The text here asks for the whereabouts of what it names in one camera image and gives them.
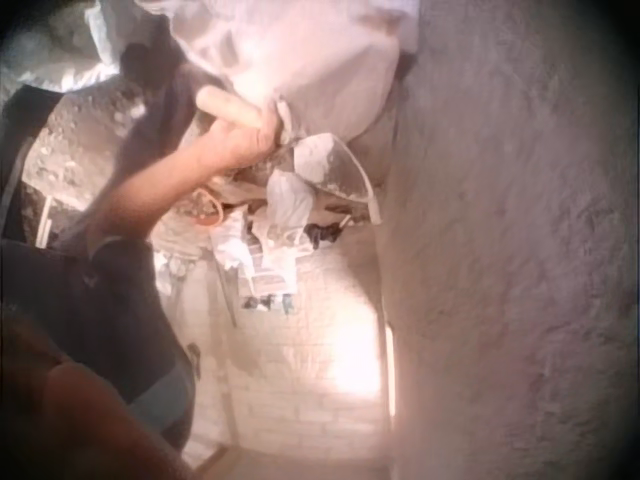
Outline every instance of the brick wall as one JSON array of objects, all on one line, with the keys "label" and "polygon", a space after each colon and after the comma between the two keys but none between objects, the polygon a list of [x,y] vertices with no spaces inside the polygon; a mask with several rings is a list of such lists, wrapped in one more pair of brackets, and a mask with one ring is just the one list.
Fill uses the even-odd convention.
[{"label": "brick wall", "polygon": [[[289,315],[241,310],[228,276],[237,328],[215,269],[201,262],[189,274],[179,335],[203,352],[192,440],[219,436],[290,458],[378,462],[386,450],[386,404],[372,229],[348,229],[298,267]],[[233,425],[220,425],[226,417]]]},{"label": "brick wall", "polygon": [[300,259],[298,275],[293,314],[235,305],[238,329],[226,333],[239,443],[296,458],[379,459],[386,410],[372,230],[347,230]]}]

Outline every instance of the hand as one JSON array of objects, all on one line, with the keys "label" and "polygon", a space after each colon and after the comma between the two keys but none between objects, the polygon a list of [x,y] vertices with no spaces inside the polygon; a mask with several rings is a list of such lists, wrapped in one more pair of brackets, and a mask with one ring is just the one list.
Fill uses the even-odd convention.
[{"label": "hand", "polygon": [[244,168],[267,158],[276,148],[281,123],[273,101],[262,109],[262,127],[259,130],[216,120],[205,135],[208,150],[222,163],[216,167]]}]

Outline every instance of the bright light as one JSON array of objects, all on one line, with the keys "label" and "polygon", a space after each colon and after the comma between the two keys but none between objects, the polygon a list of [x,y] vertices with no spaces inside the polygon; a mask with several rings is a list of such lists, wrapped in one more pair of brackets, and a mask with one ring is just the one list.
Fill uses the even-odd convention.
[{"label": "bright light", "polygon": [[385,328],[385,340],[387,343],[387,375],[389,379],[389,415],[396,416],[396,362],[393,350],[393,330],[389,325]]},{"label": "bright light", "polygon": [[341,326],[332,338],[331,377],[343,392],[380,394],[380,362],[375,322]]}]

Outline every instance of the white sack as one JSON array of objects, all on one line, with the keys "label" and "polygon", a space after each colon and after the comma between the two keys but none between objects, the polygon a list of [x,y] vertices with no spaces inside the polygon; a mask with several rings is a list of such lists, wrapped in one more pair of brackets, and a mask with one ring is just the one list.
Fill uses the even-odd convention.
[{"label": "white sack", "polygon": [[279,94],[305,133],[345,141],[381,111],[401,38],[417,46],[419,0],[136,1],[169,16],[189,59],[242,97]]}]

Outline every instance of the gray wall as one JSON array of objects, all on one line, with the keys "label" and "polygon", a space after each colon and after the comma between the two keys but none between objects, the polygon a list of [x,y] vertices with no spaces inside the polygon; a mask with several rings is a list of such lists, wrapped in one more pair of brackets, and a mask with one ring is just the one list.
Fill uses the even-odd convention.
[{"label": "gray wall", "polygon": [[601,478],[636,418],[635,66],[577,2],[422,3],[379,235],[400,478]]}]

